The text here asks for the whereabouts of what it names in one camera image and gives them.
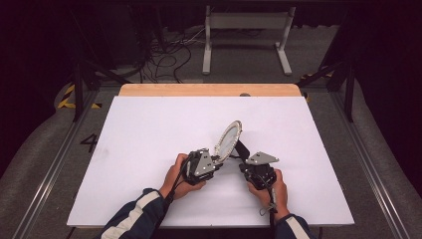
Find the white paper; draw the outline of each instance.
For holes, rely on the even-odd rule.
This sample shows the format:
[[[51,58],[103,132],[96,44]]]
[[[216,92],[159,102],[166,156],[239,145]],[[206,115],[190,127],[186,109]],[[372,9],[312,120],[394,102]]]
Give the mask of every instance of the white paper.
[[[177,153],[210,148],[233,122],[251,151],[280,159],[288,207],[309,225],[353,224],[316,125],[301,97],[116,97],[68,225],[104,226],[146,187],[159,188]],[[175,200],[162,227],[262,227],[258,199],[228,159],[200,190]]]

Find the metal rail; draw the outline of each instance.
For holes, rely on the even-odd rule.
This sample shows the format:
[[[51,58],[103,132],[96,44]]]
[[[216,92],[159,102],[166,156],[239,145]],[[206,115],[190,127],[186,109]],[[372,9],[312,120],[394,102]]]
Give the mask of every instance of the metal rail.
[[[329,95],[338,113],[340,114],[351,139],[353,140],[353,143],[359,154],[359,163],[362,166],[370,186],[372,187],[372,191],[375,194],[375,197],[379,203],[379,206],[381,207],[382,212],[384,213],[385,218],[387,219],[387,223],[390,226],[394,237],[400,239],[410,238],[402,220],[400,219],[400,216],[397,213],[397,210],[394,207],[393,202],[391,201],[387,189],[382,183],[381,178],[379,177],[378,172],[372,163],[372,159],[370,158],[369,153],[367,152],[355,125],[352,122],[349,122],[343,111],[344,105],[340,95],[338,93],[330,93]]]
[[[81,117],[78,121],[72,123],[69,128],[68,133],[66,134],[65,140],[63,141],[58,153],[56,154],[49,170],[47,171],[46,176],[41,182],[38,190],[28,207],[24,217],[21,220],[18,228],[13,235],[13,239],[19,238],[24,239],[28,238],[31,229],[33,228],[38,216],[40,215],[41,210],[43,209],[44,204],[47,201],[47,198],[50,195],[50,192],[53,189],[53,186],[59,177],[60,171],[66,161],[66,157],[71,148],[72,142],[84,121],[90,105],[94,102],[98,92],[87,92],[87,100],[85,101],[84,111],[82,112]]]

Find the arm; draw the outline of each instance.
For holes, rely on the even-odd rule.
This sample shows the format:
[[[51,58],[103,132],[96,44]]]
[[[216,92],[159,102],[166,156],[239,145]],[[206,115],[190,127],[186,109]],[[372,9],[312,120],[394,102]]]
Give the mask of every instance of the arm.
[[[283,182],[283,175],[279,169],[275,169],[277,180],[273,184],[276,191],[277,213],[274,214],[277,239],[290,238],[316,238],[310,231],[307,221],[288,209],[288,188]],[[252,183],[248,182],[249,191],[254,194],[264,207],[270,204],[270,195],[266,189],[257,190]]]
[[[159,190],[146,188],[135,201],[126,203],[121,210],[107,223],[102,233],[96,239],[147,239],[155,230],[155,225],[164,216],[164,198],[173,186],[186,154],[180,153],[174,165],[168,170],[164,183]],[[185,196],[188,192],[199,190],[205,181],[194,186],[182,182],[174,192],[174,199]]]

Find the person's left hand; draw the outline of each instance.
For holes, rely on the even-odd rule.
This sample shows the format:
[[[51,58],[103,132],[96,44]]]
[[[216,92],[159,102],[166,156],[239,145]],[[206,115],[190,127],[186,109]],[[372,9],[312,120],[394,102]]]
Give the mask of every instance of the person's left hand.
[[[171,190],[171,187],[173,186],[174,181],[177,178],[177,175],[180,172],[180,168],[182,166],[183,160],[187,158],[187,154],[179,153],[176,158],[176,162],[174,165],[168,169],[167,175],[165,175],[164,183],[162,184],[162,187],[159,189],[159,192],[161,195],[165,198],[167,197],[168,193]],[[177,183],[180,183],[183,181],[183,176],[179,177],[179,180]],[[200,183],[192,186],[187,182],[181,182],[179,186],[177,186],[175,192],[174,192],[174,200],[179,199],[181,197],[184,197],[188,192],[196,191],[201,189],[206,184],[205,181],[201,181]]]

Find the circular metal disc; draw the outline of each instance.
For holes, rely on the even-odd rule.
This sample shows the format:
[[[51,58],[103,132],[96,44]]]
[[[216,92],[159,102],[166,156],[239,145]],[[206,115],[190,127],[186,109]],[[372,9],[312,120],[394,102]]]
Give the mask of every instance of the circular metal disc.
[[[215,154],[219,156],[218,162],[226,160],[236,146],[242,132],[242,123],[238,120],[232,122],[221,135],[220,140],[215,146]]]

